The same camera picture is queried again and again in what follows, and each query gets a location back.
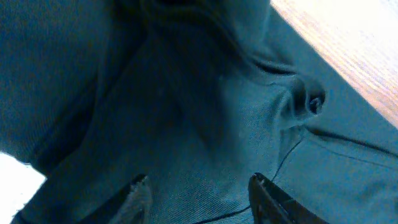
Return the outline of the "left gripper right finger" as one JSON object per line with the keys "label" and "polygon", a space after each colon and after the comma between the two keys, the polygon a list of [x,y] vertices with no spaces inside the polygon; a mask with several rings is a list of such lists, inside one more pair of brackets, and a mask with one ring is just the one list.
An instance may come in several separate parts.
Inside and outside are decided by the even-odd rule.
{"label": "left gripper right finger", "polygon": [[261,173],[249,179],[248,191],[255,224],[328,224]]}

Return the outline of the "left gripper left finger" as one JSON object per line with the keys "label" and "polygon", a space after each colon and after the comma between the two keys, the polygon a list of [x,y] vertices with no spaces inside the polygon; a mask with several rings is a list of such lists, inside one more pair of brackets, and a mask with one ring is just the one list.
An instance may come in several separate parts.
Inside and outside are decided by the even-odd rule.
{"label": "left gripper left finger", "polygon": [[150,180],[139,174],[79,224],[148,224],[151,206]]}

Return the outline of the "black t-shirt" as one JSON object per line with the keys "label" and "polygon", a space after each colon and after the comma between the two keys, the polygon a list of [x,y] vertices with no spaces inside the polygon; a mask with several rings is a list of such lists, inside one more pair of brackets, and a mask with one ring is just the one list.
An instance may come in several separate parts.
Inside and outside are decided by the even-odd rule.
{"label": "black t-shirt", "polygon": [[139,174],[149,223],[254,223],[261,173],[328,223],[397,222],[397,130],[269,1],[1,1],[1,151],[79,223]]}

